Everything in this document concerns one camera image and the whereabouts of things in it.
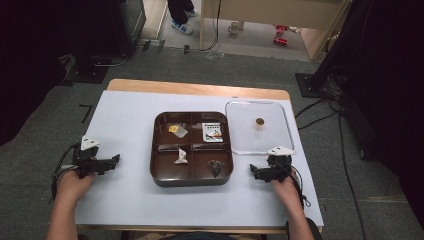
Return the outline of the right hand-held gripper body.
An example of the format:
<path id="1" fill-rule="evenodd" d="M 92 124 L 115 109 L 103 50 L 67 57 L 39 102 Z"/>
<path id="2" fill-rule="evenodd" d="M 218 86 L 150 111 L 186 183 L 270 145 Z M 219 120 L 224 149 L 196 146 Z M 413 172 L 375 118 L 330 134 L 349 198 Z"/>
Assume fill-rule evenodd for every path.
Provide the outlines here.
<path id="1" fill-rule="evenodd" d="M 271 180 L 282 182 L 292 173 L 292 155 L 295 155 L 296 152 L 283 146 L 277 146 L 270 149 L 268 154 L 267 163 L 270 170 L 265 182 Z"/>

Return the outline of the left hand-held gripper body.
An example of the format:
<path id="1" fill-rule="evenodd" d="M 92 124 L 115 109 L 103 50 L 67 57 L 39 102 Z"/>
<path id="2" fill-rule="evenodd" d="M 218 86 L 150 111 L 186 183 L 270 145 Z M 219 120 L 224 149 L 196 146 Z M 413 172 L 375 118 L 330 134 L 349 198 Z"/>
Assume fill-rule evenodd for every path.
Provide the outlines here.
<path id="1" fill-rule="evenodd" d="M 97 172 L 102 166 L 107 166 L 103 160 L 96 158 L 99 145 L 99 141 L 83 136 L 75 149 L 72 163 L 77 166 L 80 178 L 84 178 L 89 173 Z"/>

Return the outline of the person's right hand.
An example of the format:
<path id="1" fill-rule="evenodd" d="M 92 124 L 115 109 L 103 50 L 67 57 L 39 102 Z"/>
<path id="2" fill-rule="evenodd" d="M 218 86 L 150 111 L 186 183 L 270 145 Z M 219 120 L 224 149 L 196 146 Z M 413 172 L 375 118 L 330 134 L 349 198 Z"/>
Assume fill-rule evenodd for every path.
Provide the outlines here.
<path id="1" fill-rule="evenodd" d="M 276 196 L 287 208 L 302 207 L 298 190 L 291 177 L 286 177 L 282 182 L 272 180 L 271 184 Z"/>

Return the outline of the person's left hand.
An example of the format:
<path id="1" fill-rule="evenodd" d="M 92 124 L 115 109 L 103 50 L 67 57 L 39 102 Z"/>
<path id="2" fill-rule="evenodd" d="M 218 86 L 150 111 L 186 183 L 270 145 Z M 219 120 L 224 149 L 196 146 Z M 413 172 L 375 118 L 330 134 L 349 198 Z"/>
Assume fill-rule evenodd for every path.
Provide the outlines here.
<path id="1" fill-rule="evenodd" d="M 60 203 L 76 204 L 87 193 L 94 178 L 93 173 L 80 178 L 77 170 L 67 171 L 60 178 L 55 200 Z"/>

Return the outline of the white table sheet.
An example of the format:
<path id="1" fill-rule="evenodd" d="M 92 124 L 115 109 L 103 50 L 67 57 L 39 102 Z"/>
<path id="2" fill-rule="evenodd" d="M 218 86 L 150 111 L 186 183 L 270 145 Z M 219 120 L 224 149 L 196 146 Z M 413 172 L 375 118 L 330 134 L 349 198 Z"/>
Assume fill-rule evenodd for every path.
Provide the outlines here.
<path id="1" fill-rule="evenodd" d="M 271 233 L 287 216 L 271 184 L 272 148 L 293 150 L 305 215 L 323 219 L 287 100 L 106 91 L 87 137 L 100 159 L 120 158 L 76 208 L 82 227 Z"/>

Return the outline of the clear plastic lid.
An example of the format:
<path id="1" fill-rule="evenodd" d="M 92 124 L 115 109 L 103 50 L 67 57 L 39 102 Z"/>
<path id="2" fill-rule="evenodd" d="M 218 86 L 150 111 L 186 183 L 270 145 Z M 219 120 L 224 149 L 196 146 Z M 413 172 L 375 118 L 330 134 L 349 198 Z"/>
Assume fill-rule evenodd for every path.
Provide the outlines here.
<path id="1" fill-rule="evenodd" d="M 225 111 L 235 154 L 295 154 L 286 112 L 280 103 L 232 100 Z"/>

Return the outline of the dark crumpled wrapper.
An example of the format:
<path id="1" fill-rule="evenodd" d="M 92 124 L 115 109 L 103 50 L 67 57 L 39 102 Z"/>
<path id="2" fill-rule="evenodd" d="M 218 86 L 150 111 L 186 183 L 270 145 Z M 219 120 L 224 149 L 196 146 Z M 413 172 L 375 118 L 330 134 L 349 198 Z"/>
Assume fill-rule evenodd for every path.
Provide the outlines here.
<path id="1" fill-rule="evenodd" d="M 221 171 L 223 170 L 224 164 L 221 161 L 210 160 L 208 162 L 208 164 L 209 164 L 209 169 L 210 169 L 214 178 L 216 178 L 221 173 Z"/>

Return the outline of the white printed packet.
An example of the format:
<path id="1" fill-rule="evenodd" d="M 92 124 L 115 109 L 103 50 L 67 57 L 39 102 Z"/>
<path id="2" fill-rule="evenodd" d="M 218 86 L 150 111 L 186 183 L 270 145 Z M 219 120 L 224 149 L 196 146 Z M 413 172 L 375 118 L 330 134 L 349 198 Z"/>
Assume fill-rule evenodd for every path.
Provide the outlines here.
<path id="1" fill-rule="evenodd" d="M 203 141 L 207 143 L 222 142 L 221 124 L 218 122 L 203 123 L 202 124 L 202 137 Z"/>

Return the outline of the crumpled white paper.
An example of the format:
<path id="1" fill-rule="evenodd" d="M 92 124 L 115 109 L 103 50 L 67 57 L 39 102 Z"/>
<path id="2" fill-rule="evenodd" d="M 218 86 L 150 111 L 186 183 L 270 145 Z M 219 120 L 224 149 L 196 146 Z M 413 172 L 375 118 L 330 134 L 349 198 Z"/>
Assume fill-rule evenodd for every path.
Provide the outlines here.
<path id="1" fill-rule="evenodd" d="M 181 148 L 178 149 L 178 158 L 174 161 L 175 164 L 187 164 L 188 160 L 186 159 L 187 153 Z"/>

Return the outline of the brown divided tray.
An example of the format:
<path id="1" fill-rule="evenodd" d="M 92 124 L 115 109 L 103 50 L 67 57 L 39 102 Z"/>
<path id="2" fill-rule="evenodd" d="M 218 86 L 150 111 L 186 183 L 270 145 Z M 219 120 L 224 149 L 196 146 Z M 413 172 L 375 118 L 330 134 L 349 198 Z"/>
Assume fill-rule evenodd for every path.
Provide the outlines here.
<path id="1" fill-rule="evenodd" d="M 202 124 L 221 124 L 222 142 L 203 141 Z M 184 127 L 188 134 L 180 139 L 168 131 L 170 125 Z M 175 164 L 178 149 L 187 153 L 187 164 Z M 214 178 L 208 162 L 224 166 Z M 160 187 L 223 185 L 230 179 L 234 164 L 227 117 L 220 112 L 163 112 L 154 120 L 150 173 Z"/>

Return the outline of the yellow and clear packet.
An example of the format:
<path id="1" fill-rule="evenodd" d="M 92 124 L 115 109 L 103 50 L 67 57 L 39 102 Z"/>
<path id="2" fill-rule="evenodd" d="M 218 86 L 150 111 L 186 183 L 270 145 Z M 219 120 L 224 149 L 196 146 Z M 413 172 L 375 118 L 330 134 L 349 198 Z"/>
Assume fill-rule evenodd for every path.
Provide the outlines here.
<path id="1" fill-rule="evenodd" d="M 188 134 L 188 131 L 178 124 L 170 125 L 168 131 L 180 139 L 184 138 Z"/>

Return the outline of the black stand base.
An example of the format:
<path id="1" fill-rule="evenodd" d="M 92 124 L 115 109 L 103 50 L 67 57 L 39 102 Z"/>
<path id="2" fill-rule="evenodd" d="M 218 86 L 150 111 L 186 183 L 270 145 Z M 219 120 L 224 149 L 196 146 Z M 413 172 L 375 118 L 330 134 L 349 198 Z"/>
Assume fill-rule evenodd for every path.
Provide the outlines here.
<path id="1" fill-rule="evenodd" d="M 121 66 L 128 59 L 128 56 L 93 56 L 86 62 L 75 59 L 62 81 L 62 85 L 72 86 L 74 83 L 102 84 L 111 67 Z"/>
<path id="2" fill-rule="evenodd" d="M 302 97 L 331 98 L 337 95 L 328 80 L 319 79 L 315 74 L 296 73 L 295 78 Z"/>

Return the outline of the wooden table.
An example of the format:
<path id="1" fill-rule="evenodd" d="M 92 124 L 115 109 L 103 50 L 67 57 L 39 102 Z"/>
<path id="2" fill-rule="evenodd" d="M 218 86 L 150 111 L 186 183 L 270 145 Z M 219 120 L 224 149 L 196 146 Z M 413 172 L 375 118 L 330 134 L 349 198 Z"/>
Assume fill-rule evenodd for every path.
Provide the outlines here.
<path id="1" fill-rule="evenodd" d="M 256 180 L 249 165 L 264 156 L 237 155 L 221 186 L 164 188 L 150 174 L 154 119 L 165 111 L 223 112 L 231 100 L 280 103 L 286 112 L 295 152 L 293 165 L 303 181 L 305 214 L 323 223 L 289 95 L 284 90 L 114 79 L 102 94 L 87 135 L 100 142 L 98 155 L 119 154 L 116 169 L 95 179 L 78 203 L 76 222 L 86 229 L 222 231 L 277 234 L 285 209 L 272 186 Z"/>

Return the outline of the dark curtain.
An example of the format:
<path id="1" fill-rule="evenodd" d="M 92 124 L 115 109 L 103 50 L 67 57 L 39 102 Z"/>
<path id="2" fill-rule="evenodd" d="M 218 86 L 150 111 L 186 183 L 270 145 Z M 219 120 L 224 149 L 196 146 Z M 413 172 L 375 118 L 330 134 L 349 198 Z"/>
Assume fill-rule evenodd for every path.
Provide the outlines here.
<path id="1" fill-rule="evenodd" d="M 143 0 L 0 0 L 0 146 L 65 78 L 62 56 L 129 56 L 145 21 Z"/>
<path id="2" fill-rule="evenodd" d="M 365 156 L 398 176 L 424 229 L 424 0 L 352 0 L 313 85 L 331 73 Z"/>

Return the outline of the beige cup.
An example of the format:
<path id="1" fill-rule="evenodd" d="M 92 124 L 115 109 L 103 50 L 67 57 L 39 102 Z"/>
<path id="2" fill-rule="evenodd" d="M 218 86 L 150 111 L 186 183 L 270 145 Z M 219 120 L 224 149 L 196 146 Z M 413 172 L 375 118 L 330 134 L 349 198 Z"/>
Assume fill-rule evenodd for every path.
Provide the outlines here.
<path id="1" fill-rule="evenodd" d="M 229 38 L 237 38 L 238 34 L 244 29 L 243 21 L 233 21 L 228 27 L 228 37 Z"/>

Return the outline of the light wooden desk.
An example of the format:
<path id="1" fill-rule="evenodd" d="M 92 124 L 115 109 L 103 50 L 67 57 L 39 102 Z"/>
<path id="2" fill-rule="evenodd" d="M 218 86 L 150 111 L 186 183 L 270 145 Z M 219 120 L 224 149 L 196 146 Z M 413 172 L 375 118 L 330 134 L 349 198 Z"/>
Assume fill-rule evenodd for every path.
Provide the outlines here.
<path id="1" fill-rule="evenodd" d="M 298 27 L 316 60 L 352 0 L 201 0 L 200 46 L 206 18 Z"/>

